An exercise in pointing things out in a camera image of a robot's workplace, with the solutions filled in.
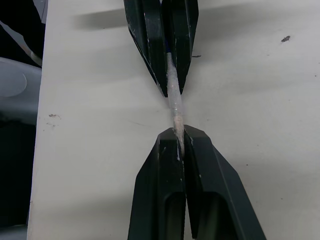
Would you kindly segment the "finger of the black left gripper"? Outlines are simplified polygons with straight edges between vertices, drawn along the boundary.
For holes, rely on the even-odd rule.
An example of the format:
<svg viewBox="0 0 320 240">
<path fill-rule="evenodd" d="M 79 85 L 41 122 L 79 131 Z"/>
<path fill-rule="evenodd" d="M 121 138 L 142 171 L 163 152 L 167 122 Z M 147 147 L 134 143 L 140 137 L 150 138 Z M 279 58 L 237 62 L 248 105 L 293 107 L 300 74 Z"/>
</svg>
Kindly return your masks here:
<svg viewBox="0 0 320 240">
<path fill-rule="evenodd" d="M 168 96 L 167 52 L 159 0 L 124 0 L 130 35 L 162 95 Z"/>
<path fill-rule="evenodd" d="M 165 40 L 177 71 L 182 93 L 191 65 L 199 17 L 197 0 L 164 0 L 161 3 Z"/>
</svg>

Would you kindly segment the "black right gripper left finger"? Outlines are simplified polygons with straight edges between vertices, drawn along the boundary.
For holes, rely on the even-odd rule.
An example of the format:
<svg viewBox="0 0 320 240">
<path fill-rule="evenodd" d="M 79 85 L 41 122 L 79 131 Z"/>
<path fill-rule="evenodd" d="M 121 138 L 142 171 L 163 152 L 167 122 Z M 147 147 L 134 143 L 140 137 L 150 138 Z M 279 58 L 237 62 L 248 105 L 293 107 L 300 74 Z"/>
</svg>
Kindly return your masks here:
<svg viewBox="0 0 320 240">
<path fill-rule="evenodd" d="M 186 193 L 180 146 L 172 128 L 160 133 L 134 185 L 129 240 L 182 240 Z"/>
</svg>

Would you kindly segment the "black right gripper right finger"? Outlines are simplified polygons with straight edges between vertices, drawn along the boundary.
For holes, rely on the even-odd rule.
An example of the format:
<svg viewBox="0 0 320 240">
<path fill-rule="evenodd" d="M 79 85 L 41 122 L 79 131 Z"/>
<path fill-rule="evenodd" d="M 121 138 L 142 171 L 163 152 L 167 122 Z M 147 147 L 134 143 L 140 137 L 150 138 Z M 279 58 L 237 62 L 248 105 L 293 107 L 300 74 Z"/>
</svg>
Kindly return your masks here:
<svg viewBox="0 0 320 240">
<path fill-rule="evenodd" d="M 195 240 L 266 238 L 236 170 L 202 130 L 185 125 L 186 199 Z"/>
</svg>

